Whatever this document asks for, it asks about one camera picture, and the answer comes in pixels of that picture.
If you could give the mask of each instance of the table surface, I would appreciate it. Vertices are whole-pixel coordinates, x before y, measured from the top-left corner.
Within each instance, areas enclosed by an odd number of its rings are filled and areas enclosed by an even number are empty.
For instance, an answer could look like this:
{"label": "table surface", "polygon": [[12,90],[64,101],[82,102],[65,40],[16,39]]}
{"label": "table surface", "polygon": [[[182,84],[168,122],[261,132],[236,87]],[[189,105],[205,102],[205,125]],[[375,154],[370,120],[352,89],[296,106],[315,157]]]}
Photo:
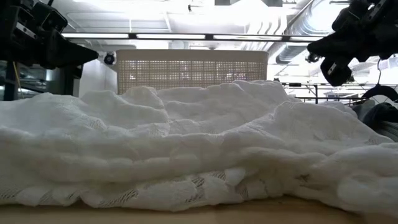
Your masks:
{"label": "table surface", "polygon": [[127,208],[94,209],[86,205],[72,207],[0,207],[0,223],[24,224],[136,224],[136,223],[294,223],[294,224],[359,224],[398,223],[379,215],[358,215],[330,208],[317,202],[282,197],[239,205],[194,208],[184,212],[152,212]]}

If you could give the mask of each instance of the white ceiling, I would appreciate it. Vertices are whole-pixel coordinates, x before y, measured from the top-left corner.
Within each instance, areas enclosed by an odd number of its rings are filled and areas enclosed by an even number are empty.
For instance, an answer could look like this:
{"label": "white ceiling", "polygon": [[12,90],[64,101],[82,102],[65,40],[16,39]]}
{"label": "white ceiling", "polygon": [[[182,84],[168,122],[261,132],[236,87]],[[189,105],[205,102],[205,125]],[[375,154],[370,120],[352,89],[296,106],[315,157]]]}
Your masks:
{"label": "white ceiling", "polygon": [[[298,2],[296,8],[283,9],[267,7],[261,0],[240,0],[232,6],[214,6],[214,0],[54,0],[52,6],[69,21],[64,32],[275,34],[285,29],[286,17],[297,13],[301,2],[308,0],[295,1]],[[192,12],[188,11],[188,4],[192,5]],[[128,47],[131,44],[139,49],[149,46],[143,42],[105,40],[92,41],[89,46],[110,49],[112,45]],[[242,47],[226,42],[202,44],[222,49]],[[169,42],[158,45],[169,46]]]}
{"label": "white ceiling", "polygon": [[[261,0],[240,0],[232,6],[214,6],[214,0],[54,0],[53,7],[70,23],[65,32],[281,34],[288,19],[309,0],[296,2],[295,7],[280,8],[267,7]],[[188,11],[188,4],[192,5],[192,12]],[[267,49],[272,44],[148,40],[94,40],[80,43],[100,51],[135,48],[256,50]],[[283,82],[326,82],[319,73],[319,64],[309,65],[304,61],[304,56],[305,52],[288,66],[270,64],[269,77],[277,75]],[[361,76],[358,80],[367,82],[366,79],[374,79],[373,76]]]}

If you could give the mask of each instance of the fluorescent light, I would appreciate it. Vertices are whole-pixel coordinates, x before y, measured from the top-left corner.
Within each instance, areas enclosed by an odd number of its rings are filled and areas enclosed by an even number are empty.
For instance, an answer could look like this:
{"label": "fluorescent light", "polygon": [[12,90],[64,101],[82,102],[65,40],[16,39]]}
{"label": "fluorescent light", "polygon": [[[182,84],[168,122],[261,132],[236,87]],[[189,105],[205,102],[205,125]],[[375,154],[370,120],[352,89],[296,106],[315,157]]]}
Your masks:
{"label": "fluorescent light", "polygon": [[288,46],[307,46],[308,42],[286,42]]}
{"label": "fluorescent light", "polygon": [[138,39],[195,39],[204,40],[203,34],[137,34]]}
{"label": "fluorescent light", "polygon": [[215,40],[281,41],[281,36],[268,35],[214,35]]}
{"label": "fluorescent light", "polygon": [[73,0],[74,2],[90,2],[90,3],[97,3],[97,2],[148,2],[148,1],[153,1],[153,2],[161,2],[165,0]]}
{"label": "fluorescent light", "polygon": [[209,50],[209,47],[207,47],[207,46],[194,46],[194,45],[191,45],[191,46],[189,46],[189,49],[190,49],[190,50]]}
{"label": "fluorescent light", "polygon": [[79,39],[128,39],[129,34],[84,34],[84,33],[67,33],[62,34],[65,38]]}
{"label": "fluorescent light", "polygon": [[314,42],[322,39],[323,37],[310,37],[310,36],[303,36],[303,37],[291,37],[290,41],[297,41],[297,42]]}
{"label": "fluorescent light", "polygon": [[296,2],[284,2],[282,7],[286,8],[286,9],[293,9],[293,8],[297,7],[297,3]]}

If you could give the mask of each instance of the ceiling duct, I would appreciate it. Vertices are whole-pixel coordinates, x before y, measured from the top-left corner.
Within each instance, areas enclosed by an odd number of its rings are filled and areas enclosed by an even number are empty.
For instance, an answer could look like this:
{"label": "ceiling duct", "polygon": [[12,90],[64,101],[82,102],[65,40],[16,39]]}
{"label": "ceiling duct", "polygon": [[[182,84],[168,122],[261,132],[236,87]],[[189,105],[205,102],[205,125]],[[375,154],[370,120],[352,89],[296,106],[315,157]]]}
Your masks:
{"label": "ceiling duct", "polygon": [[[311,0],[304,7],[298,17],[288,24],[285,35],[327,35],[332,29],[331,25],[340,11],[346,7],[341,4],[332,4],[330,0]],[[306,50],[306,45],[295,43],[275,43],[268,52],[275,56],[276,63],[288,64],[293,58]]]}

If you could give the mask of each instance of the ceiling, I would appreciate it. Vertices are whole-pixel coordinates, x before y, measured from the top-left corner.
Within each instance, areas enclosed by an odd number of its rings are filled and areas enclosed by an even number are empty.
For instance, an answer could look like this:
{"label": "ceiling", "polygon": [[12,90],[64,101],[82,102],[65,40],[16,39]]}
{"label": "ceiling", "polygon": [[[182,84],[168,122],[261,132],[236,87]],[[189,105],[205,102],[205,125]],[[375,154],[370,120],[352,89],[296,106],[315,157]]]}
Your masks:
{"label": "ceiling", "polygon": [[[312,18],[317,34],[331,32],[331,23],[345,6],[331,6],[327,0],[314,0],[312,11],[290,20],[310,0],[284,0],[282,7],[269,7],[263,1],[227,0],[231,5],[217,3],[226,0],[54,0],[58,9],[69,21],[64,32],[172,32],[209,34],[282,34],[310,35],[305,30],[308,18]],[[79,44],[99,51],[117,49],[228,49],[266,50],[271,59],[268,77],[282,82],[326,82],[319,70],[319,63],[308,64],[305,47],[286,64],[275,58],[286,51],[288,44],[272,42],[204,42],[166,40],[81,40]],[[375,61],[359,64],[353,62],[357,82],[374,83],[378,78]]]}

